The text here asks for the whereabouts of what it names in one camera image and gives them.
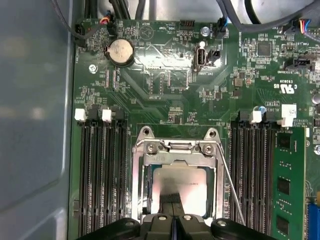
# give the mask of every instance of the screw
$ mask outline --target screw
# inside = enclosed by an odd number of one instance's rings
[[[92,73],[92,74],[96,74],[98,72],[98,67],[94,64],[91,64],[89,66],[89,72]]]
[[[315,145],[314,153],[317,154],[317,155],[320,155],[320,145]]]
[[[203,28],[201,28],[200,33],[203,37],[208,37],[210,35],[210,28],[204,26]]]
[[[225,221],[220,220],[218,221],[218,225],[220,225],[221,227],[225,227],[227,226],[227,223]]]
[[[155,151],[156,151],[156,147],[155,147],[155,145],[153,145],[152,143],[150,143],[150,144],[148,144],[148,145],[146,146],[146,150],[147,150],[148,153],[153,154],[153,153],[155,153]]]
[[[213,147],[211,146],[211,144],[204,145],[203,152],[204,154],[211,155],[213,153]]]
[[[189,221],[189,220],[191,220],[192,217],[189,216],[189,215],[184,215],[183,218],[184,218],[185,220]]]

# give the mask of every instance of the integrated circuit chip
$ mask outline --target integrated circuit chip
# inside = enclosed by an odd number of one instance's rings
[[[276,187],[279,192],[290,195],[290,181],[288,181],[287,179],[278,177]]]
[[[291,134],[279,132],[277,134],[277,146],[278,146],[278,148],[290,150],[290,148],[291,148]]]
[[[242,78],[236,77],[236,78],[233,80],[233,85],[234,85],[235,87],[240,88],[240,87],[243,86],[243,84],[244,84],[244,80],[243,80]]]
[[[283,217],[276,216],[275,219],[276,228],[285,235],[289,234],[289,222]]]
[[[270,42],[258,42],[258,56],[271,57],[271,52]]]

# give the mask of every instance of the black cable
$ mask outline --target black cable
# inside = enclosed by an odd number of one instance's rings
[[[90,14],[92,19],[98,18],[98,0],[89,0],[90,1]]]
[[[84,18],[90,18],[90,0],[84,0]]]
[[[139,0],[135,11],[135,19],[142,20],[146,6],[146,0]]]
[[[234,9],[234,6],[232,5],[230,0],[222,0],[223,5],[225,7],[226,13],[228,15],[228,18],[230,19],[231,23],[238,29],[239,32],[243,33],[260,33],[267,30],[270,30],[272,28],[285,25],[289,23],[292,19],[295,19],[299,16],[302,16],[318,7],[320,7],[320,0],[316,0],[309,5],[305,6],[299,11],[296,11],[295,13],[292,13],[286,17],[283,17],[281,19],[263,23],[263,24],[242,24],[237,16],[237,13]]]
[[[252,6],[252,0],[244,0],[244,7],[245,7],[246,14],[248,14],[250,21],[253,24],[261,24],[260,20],[258,19],[257,15],[256,15],[254,7]]]
[[[111,3],[113,7],[115,17],[117,19],[125,19],[124,13],[122,12],[122,9],[120,7],[118,0],[109,0],[109,3]]]
[[[97,24],[95,25],[86,35],[81,35],[79,33],[77,33],[75,30],[73,30],[67,23],[66,19],[64,18],[61,10],[60,10],[60,7],[58,5],[58,2],[57,0],[50,0],[51,1],[51,4],[52,4],[52,7],[53,7],[53,10],[54,12],[56,13],[56,15],[58,16],[60,22],[63,24],[63,26],[75,37],[75,38],[78,38],[78,39],[82,39],[82,40],[85,40],[85,39],[88,39],[90,37],[92,37],[102,26],[103,24]]]
[[[130,13],[129,13],[129,10],[127,8],[127,5],[126,5],[126,1],[125,0],[118,0],[119,1],[119,5],[120,5],[120,8],[121,8],[121,11],[123,13],[123,19],[131,19],[130,18]]]

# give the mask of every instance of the memory chip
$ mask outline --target memory chip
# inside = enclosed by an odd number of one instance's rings
[[[258,43],[258,56],[271,57],[271,43],[259,42]]]
[[[286,219],[277,215],[275,220],[275,226],[283,234],[289,235],[289,222]]]
[[[276,187],[279,192],[290,195],[290,181],[282,177],[278,177]]]
[[[278,148],[290,150],[290,148],[291,148],[291,134],[279,132],[277,134],[277,146],[278,146]]]

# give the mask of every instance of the chip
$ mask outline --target chip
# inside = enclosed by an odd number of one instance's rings
[[[234,85],[235,87],[240,88],[240,87],[243,86],[243,84],[244,84],[244,80],[243,80],[242,78],[237,78],[237,77],[236,77],[236,78],[233,80],[233,85]]]
[[[291,148],[291,134],[279,132],[277,134],[277,146],[279,148],[290,150],[290,148]]]
[[[277,215],[275,219],[275,226],[283,234],[289,235],[289,222],[286,219]]]
[[[240,97],[241,96],[241,91],[240,90],[234,90],[232,95],[234,97]]]
[[[258,43],[258,56],[271,57],[271,43],[259,42]]]
[[[222,92],[220,91],[215,92],[215,99],[222,99]]]
[[[290,181],[282,177],[278,177],[276,187],[279,192],[290,195]]]

